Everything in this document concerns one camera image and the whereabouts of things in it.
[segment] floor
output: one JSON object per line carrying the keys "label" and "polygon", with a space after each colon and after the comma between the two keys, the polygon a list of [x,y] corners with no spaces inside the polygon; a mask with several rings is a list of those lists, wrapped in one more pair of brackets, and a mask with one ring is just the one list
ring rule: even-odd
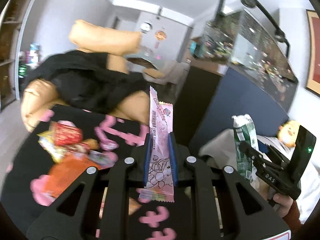
{"label": "floor", "polygon": [[7,167],[27,136],[20,114],[20,100],[16,100],[0,113],[0,194]]}

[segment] picture frame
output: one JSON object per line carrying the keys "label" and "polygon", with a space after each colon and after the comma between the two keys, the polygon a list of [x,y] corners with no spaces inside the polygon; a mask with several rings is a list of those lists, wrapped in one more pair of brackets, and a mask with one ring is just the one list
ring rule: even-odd
{"label": "picture frame", "polygon": [[310,64],[306,89],[320,97],[320,18],[307,10],[310,29]]}

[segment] black device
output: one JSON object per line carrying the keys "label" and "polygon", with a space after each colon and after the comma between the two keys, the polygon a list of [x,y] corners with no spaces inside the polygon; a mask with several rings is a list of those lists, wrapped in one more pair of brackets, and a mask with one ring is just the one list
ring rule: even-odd
{"label": "black device", "polygon": [[[190,218],[193,239],[266,239],[289,230],[270,205],[231,166],[209,167],[190,156],[188,148],[168,137],[175,187],[191,187]],[[89,167],[30,226],[29,240],[127,239],[128,189],[146,184],[151,138],[134,148],[131,157],[103,171]],[[219,199],[223,229],[220,230],[213,186]],[[103,217],[99,210],[108,187]],[[74,206],[67,212],[65,207]]]}
{"label": "black device", "polygon": [[[240,143],[239,150],[253,160],[253,165],[257,168],[256,174],[260,179],[276,192],[296,200],[301,194],[301,176],[308,165],[315,144],[316,137],[301,125],[290,161],[273,146],[267,146],[266,153],[271,162],[265,160],[261,153],[246,142]],[[270,204],[275,205],[273,199],[270,200]]]}

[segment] white label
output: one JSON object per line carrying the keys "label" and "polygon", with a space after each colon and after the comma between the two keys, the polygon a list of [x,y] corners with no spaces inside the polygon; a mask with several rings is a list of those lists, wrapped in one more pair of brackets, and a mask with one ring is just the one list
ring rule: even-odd
{"label": "white label", "polygon": [[289,240],[290,238],[291,238],[291,231],[288,230],[288,231],[283,232],[277,236],[273,236],[273,237],[266,238],[263,240]]}

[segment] pink snack wrapper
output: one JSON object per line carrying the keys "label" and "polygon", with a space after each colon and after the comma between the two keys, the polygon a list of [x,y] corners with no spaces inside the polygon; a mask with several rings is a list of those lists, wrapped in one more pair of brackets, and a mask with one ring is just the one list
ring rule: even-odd
{"label": "pink snack wrapper", "polygon": [[150,87],[150,136],[152,140],[148,181],[139,198],[174,202],[168,133],[172,132],[173,106],[159,103],[157,92]]}

